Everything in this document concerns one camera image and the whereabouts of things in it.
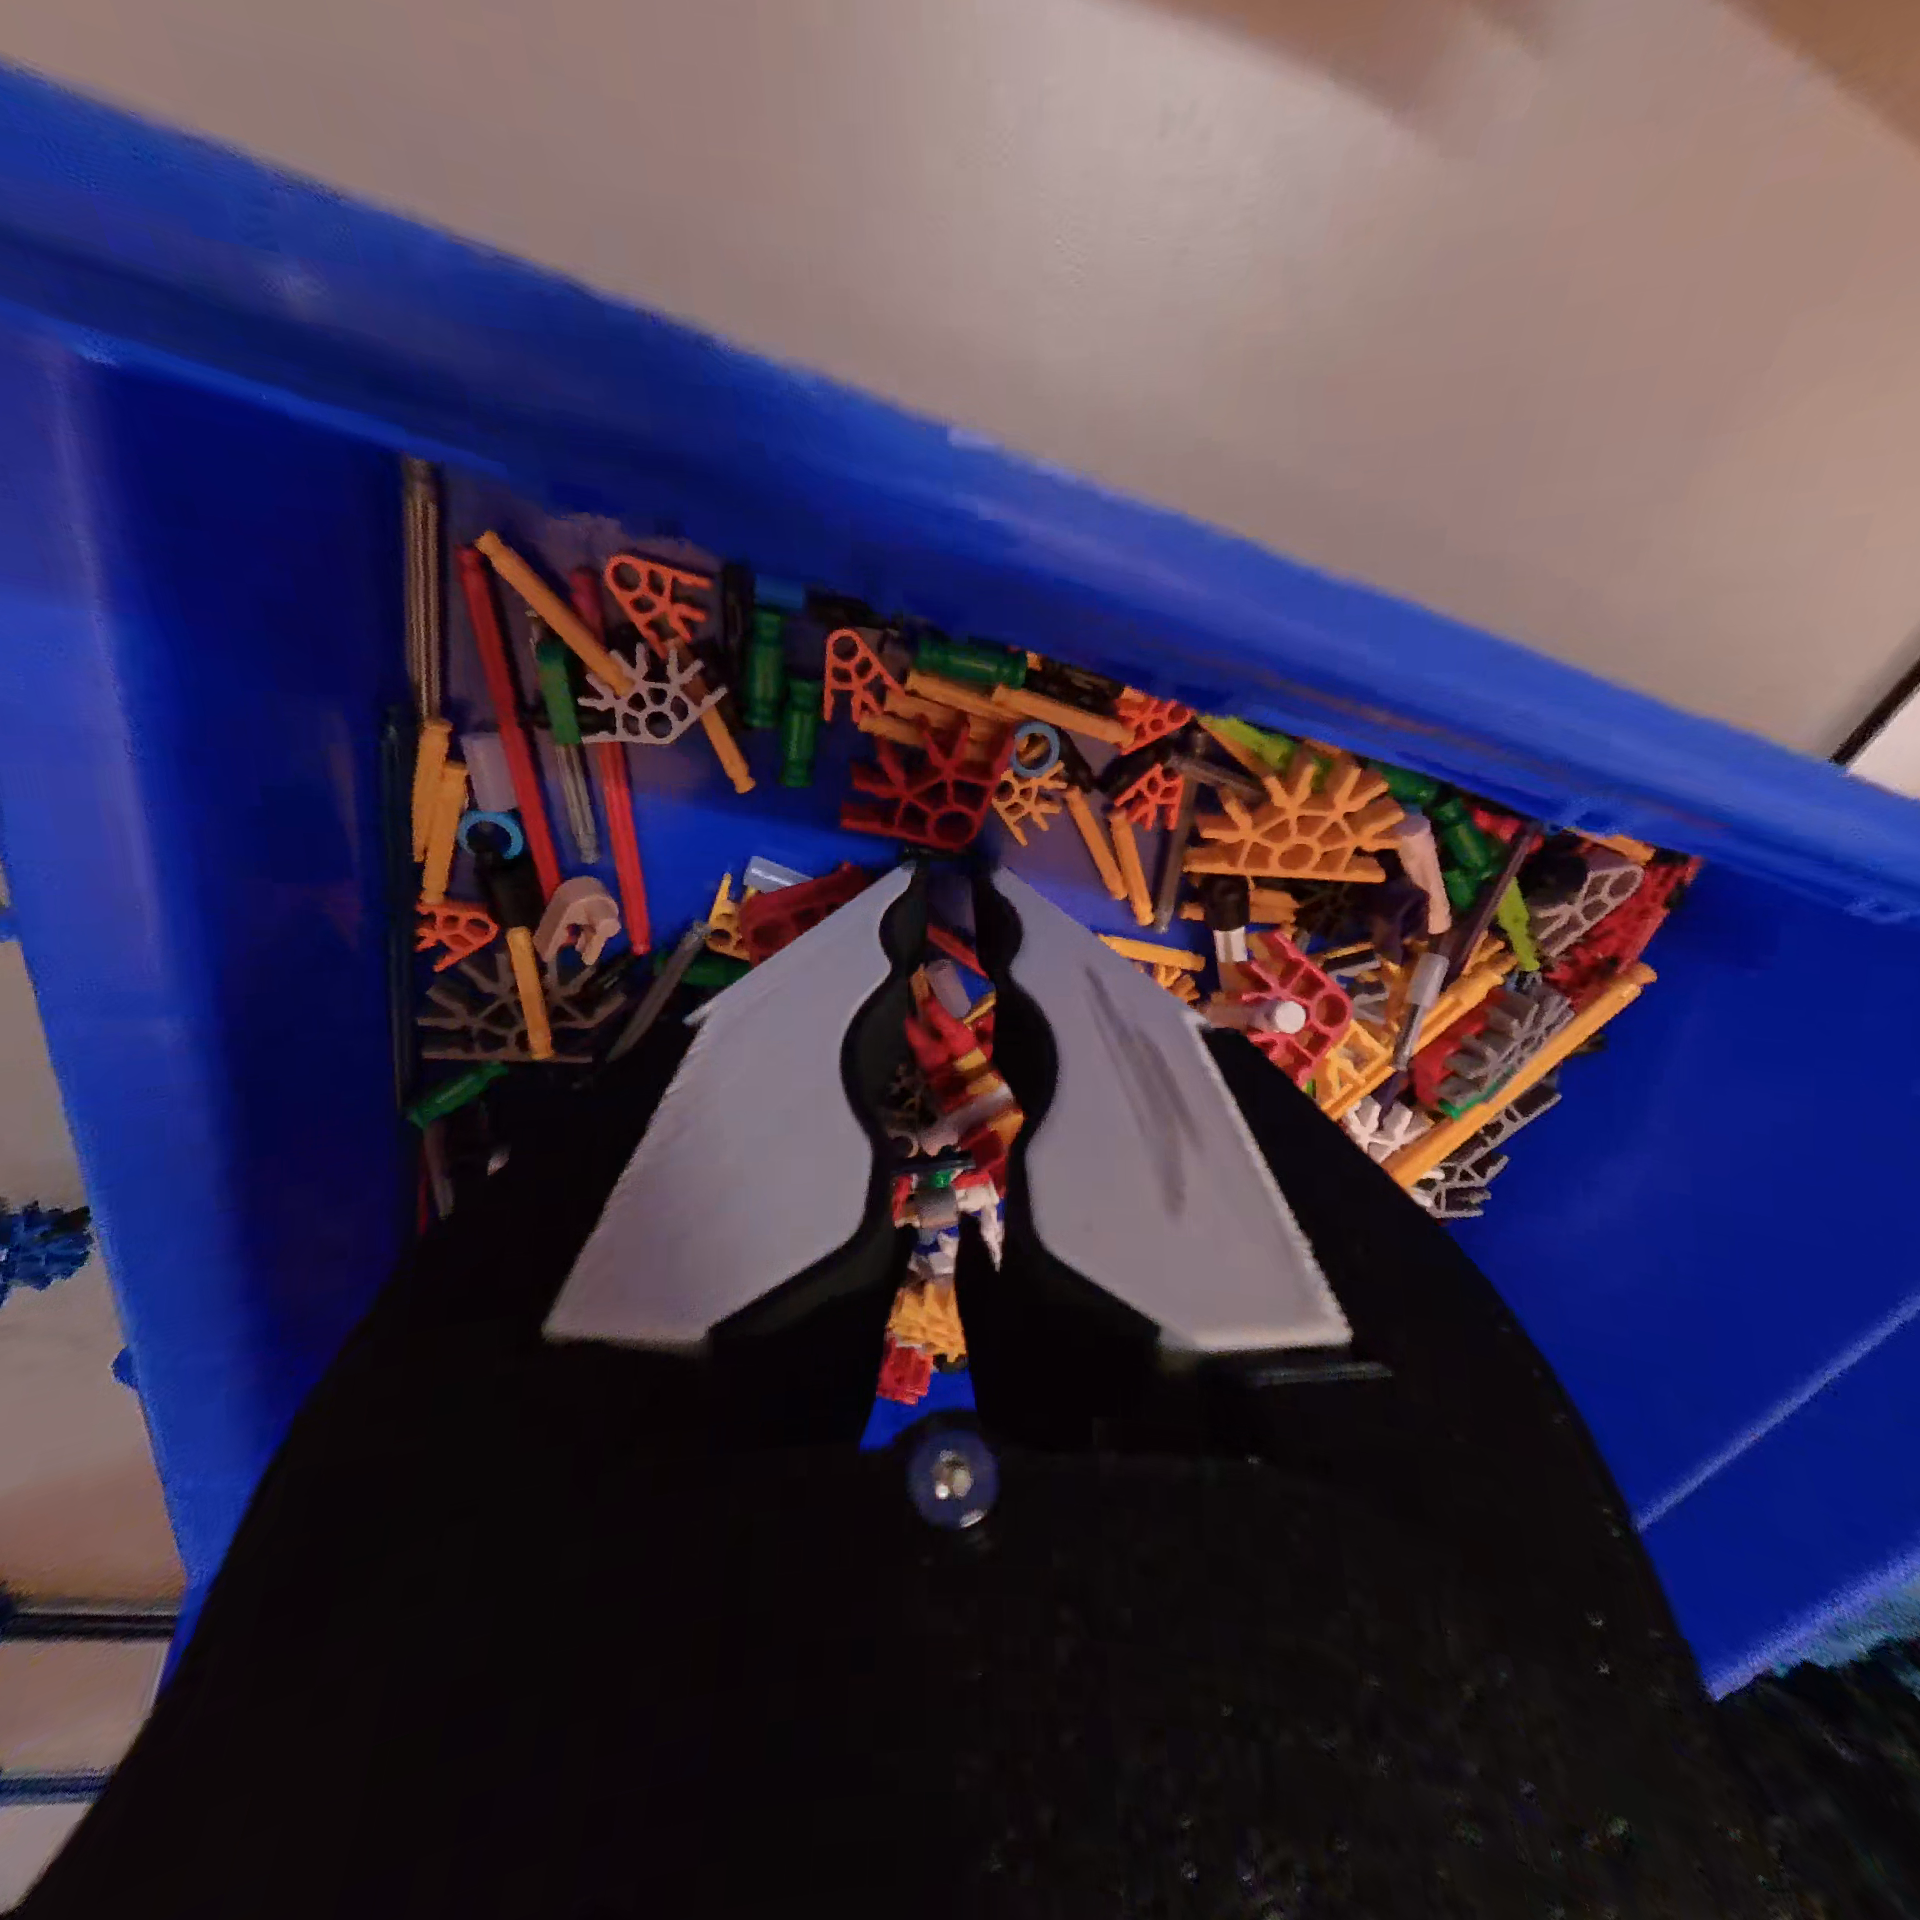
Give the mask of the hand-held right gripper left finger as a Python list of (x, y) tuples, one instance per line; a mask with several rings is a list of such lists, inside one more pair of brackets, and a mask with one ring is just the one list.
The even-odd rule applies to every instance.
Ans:
[(690, 1019), (549, 1339), (689, 1352), (877, 1284), (895, 1244), (882, 1116), (919, 958), (922, 863), (903, 863)]

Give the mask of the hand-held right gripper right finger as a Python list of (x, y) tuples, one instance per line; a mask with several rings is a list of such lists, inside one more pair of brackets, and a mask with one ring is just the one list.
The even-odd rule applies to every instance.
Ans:
[(994, 1061), (1043, 1253), (1197, 1355), (1354, 1329), (1210, 1046), (1215, 1030), (1005, 869), (975, 877)]

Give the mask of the pile of toy construction pieces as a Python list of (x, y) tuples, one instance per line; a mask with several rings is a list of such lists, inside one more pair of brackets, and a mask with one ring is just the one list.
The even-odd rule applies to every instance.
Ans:
[[(866, 886), (922, 863), (922, 956), (884, 1109), (894, 1259), (781, 1329), (695, 1350), (745, 1371), (852, 1328), (877, 1404), (971, 1404), (996, 1279), (1092, 1348), (1263, 1382), (1370, 1380), (1345, 1350), (1197, 1355), (1043, 1253), (1015, 1189), (975, 877), (1005, 869), (1313, 1104), (1437, 1221), (1474, 1219), (1508, 1137), (1653, 981), (1695, 861), (1523, 822), (1453, 784), (1266, 731), (857, 591), (785, 583), (611, 519), (507, 524), (399, 460), (417, 717), (399, 875), (425, 1180), (449, 1216), (507, 1156), (537, 1076), (660, 1044)], [(1271, 1168), (1299, 1213), (1301, 1169)], [(1310, 1247), (1325, 1279), (1332, 1237)]]

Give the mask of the blue plastic bin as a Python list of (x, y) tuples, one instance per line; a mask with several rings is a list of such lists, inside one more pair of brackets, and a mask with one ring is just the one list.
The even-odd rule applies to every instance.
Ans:
[(1916, 805), (4, 68), (4, 861), (206, 1587), (412, 1223), (397, 454), (1707, 856), (1466, 1232), (1719, 1691), (1916, 1596)]

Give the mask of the toy vehicle model with wheels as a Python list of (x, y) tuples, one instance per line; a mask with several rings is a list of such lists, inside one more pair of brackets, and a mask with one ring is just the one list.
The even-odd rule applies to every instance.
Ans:
[(85, 1206), (4, 1203), (4, 1822), (79, 1820), (149, 1717), (186, 1569)]

